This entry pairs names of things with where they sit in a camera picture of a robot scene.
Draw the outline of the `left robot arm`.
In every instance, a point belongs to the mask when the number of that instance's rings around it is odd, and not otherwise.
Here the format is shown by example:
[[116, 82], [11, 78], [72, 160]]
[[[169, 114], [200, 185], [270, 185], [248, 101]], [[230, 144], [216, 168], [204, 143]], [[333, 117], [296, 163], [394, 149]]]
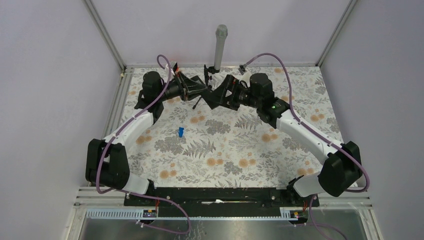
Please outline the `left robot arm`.
[[142, 89], [131, 116], [103, 139], [92, 139], [87, 148], [85, 178], [88, 182], [136, 194], [144, 206], [152, 204], [155, 192], [150, 181], [131, 173], [127, 151], [144, 131], [160, 118], [163, 102], [179, 97], [189, 101], [208, 90], [198, 76], [187, 77], [181, 72], [171, 72], [167, 82], [156, 71], [143, 75]]

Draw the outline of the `black remote control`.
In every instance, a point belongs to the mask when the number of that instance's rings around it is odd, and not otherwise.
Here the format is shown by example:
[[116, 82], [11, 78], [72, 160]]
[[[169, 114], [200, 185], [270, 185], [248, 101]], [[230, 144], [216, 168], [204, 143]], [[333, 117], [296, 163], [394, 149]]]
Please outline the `black remote control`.
[[212, 91], [209, 90], [209, 88], [205, 88], [201, 93], [200, 96], [202, 99], [206, 102], [206, 104], [211, 108], [214, 109], [217, 107], [217, 102], [215, 95]]

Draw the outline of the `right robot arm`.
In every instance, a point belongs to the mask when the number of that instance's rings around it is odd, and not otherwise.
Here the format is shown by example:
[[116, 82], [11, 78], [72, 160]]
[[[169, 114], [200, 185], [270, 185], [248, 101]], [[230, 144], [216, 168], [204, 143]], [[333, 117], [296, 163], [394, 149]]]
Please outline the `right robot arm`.
[[364, 174], [359, 146], [332, 139], [298, 117], [289, 103], [275, 96], [272, 81], [265, 73], [253, 74], [249, 83], [228, 74], [216, 89], [206, 90], [202, 97], [211, 109], [236, 111], [241, 105], [256, 109], [264, 123], [299, 141], [320, 161], [320, 172], [298, 177], [287, 185], [286, 198], [293, 206], [314, 194], [339, 197], [351, 192], [350, 186]]

